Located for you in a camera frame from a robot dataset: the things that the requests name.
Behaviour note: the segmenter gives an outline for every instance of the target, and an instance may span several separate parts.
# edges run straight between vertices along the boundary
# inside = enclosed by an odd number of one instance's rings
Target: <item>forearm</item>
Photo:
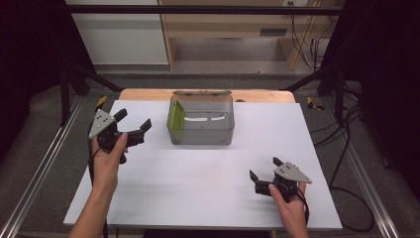
[[[68,237],[100,237],[111,199],[109,192],[92,189]]]

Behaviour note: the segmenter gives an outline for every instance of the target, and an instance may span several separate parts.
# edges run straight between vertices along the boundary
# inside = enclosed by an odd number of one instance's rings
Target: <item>electrical outlet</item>
[[[295,0],[293,2],[295,7],[305,7],[308,4],[308,0]]]
[[[284,0],[283,7],[294,7],[296,0]]]

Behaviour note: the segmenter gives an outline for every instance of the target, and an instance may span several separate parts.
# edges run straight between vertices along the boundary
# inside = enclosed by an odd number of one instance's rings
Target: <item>black curtain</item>
[[[372,1],[350,2],[367,9]],[[362,84],[361,105],[383,155],[420,199],[419,2],[376,1],[347,48],[341,69],[345,80]],[[351,29],[349,18],[340,20],[324,63],[333,59]]]
[[[94,71],[71,15],[49,12],[46,4],[65,2],[0,0],[0,161],[24,125],[34,94],[59,84],[65,65],[76,62]],[[77,93],[86,93],[83,77],[69,75]]]

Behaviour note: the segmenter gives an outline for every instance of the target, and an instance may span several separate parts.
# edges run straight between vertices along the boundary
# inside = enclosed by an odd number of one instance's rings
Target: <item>wooden table edge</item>
[[[127,88],[124,89],[119,100],[149,100],[168,101],[175,90],[200,90],[200,89],[169,89],[169,88]],[[289,91],[265,90],[265,89],[232,89],[234,101],[243,100],[246,102],[276,102],[295,103],[294,96]]]

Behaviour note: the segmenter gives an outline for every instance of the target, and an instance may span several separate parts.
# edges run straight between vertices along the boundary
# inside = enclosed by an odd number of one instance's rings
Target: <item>transparent plastic container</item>
[[[235,128],[231,91],[174,91],[166,127],[173,145],[230,145]]]

